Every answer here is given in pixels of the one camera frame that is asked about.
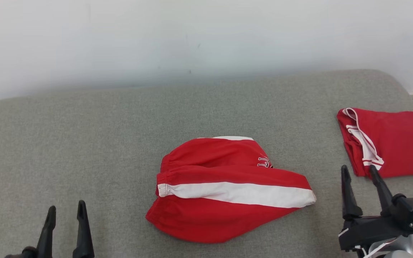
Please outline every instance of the gray fabric surface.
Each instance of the gray fabric surface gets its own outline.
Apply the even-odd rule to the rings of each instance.
[[[356,257],[337,240],[341,165],[351,170],[336,121],[345,107],[413,111],[413,101],[373,70],[0,101],[0,257],[36,245],[54,204],[53,256],[70,256],[80,199],[97,257]],[[308,178],[316,204],[224,244],[158,231],[144,216],[162,157],[189,139],[220,135],[253,137],[276,168]],[[413,176],[385,181],[392,193],[413,196]],[[364,214],[378,214],[372,182],[354,177],[352,185]]]

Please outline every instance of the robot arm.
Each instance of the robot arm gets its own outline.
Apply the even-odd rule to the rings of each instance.
[[[368,258],[377,251],[390,251],[389,257],[413,257],[413,198],[403,194],[392,196],[377,169],[371,165],[372,182],[377,188],[382,211],[380,216],[362,216],[357,206],[351,178],[346,165],[342,166],[342,215],[344,227],[339,234],[341,250],[357,252]]]
[[[77,220],[79,229],[77,231],[77,245],[72,252],[72,258],[94,258],[92,235],[90,234],[89,218],[84,201],[79,201],[77,208]],[[56,208],[51,206],[47,213],[44,227],[38,245],[26,247],[21,254],[7,255],[5,258],[52,258],[52,233],[56,225]]]

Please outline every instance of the clothing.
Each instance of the clothing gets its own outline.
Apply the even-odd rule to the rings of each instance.
[[[413,175],[413,112],[345,108],[337,119],[357,176],[370,177],[371,164],[383,178]]]
[[[225,242],[313,204],[307,179],[272,168],[252,138],[192,139],[162,160],[146,219],[174,237]]]

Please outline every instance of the folded red shorts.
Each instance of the folded red shorts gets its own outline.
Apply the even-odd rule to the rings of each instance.
[[[345,149],[357,176],[374,165],[385,177],[413,175],[413,112],[345,108],[337,113]]]
[[[146,219],[174,237],[225,242],[313,204],[303,175],[272,168],[248,137],[192,139],[162,160]]]

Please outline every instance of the red fabric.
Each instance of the red fabric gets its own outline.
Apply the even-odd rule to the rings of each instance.
[[[353,108],[356,112],[344,109],[337,113],[337,119],[344,139],[345,149],[349,155],[354,173],[368,176],[369,165],[364,165],[364,156],[360,141],[348,132],[348,125],[357,125],[375,146],[383,164],[372,161],[380,167],[383,178],[413,175],[413,112],[386,113]]]
[[[193,139],[164,157],[157,184],[230,182],[311,189],[303,175],[270,167],[266,153],[253,140]],[[159,230],[191,242],[225,242],[299,209],[159,197],[157,190],[156,195],[146,219]]]

